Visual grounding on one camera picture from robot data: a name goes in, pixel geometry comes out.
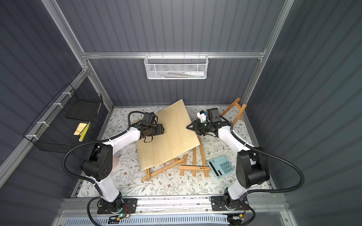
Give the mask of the plywood board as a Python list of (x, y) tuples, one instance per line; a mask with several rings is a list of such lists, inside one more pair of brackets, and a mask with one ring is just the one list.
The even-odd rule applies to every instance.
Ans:
[(154, 136), (154, 165), (161, 165), (200, 145), (195, 132), (188, 130), (191, 124), (184, 101), (173, 103), (156, 113), (158, 123), (164, 127), (164, 134)]
[(146, 170), (155, 166), (153, 142), (145, 143), (144, 140), (136, 142), (140, 165), (142, 170)]

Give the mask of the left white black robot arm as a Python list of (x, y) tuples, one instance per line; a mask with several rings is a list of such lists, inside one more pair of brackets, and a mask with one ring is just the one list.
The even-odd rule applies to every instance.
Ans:
[(121, 148), (132, 142), (147, 137), (164, 134), (164, 127), (158, 123), (155, 113), (132, 111), (127, 116), (127, 129), (115, 136), (97, 142), (81, 163), (81, 169), (86, 177), (93, 180), (93, 184), (99, 192), (103, 205), (112, 212), (120, 212), (123, 209), (122, 195), (116, 188), (111, 171), (113, 168), (113, 156)]

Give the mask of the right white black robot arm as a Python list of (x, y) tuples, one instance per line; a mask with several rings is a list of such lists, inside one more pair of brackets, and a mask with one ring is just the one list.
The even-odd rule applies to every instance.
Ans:
[(219, 114), (217, 108), (200, 111), (197, 119), (186, 126), (198, 136), (210, 135), (224, 141), (236, 153), (236, 181), (225, 189), (221, 204), (236, 209), (249, 191), (270, 179), (266, 156), (259, 154), (233, 130), (233, 124)]

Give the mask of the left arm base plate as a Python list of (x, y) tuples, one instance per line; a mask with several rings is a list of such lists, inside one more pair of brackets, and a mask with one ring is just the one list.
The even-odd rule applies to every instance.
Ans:
[(97, 203), (98, 214), (134, 214), (137, 208), (138, 199), (122, 198), (114, 202), (107, 202), (102, 198)]

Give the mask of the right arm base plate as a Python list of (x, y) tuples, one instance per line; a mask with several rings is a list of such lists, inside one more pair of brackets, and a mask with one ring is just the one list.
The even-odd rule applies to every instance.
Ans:
[(230, 200), (224, 196), (211, 196), (209, 201), (213, 211), (246, 211), (250, 208), (241, 200)]

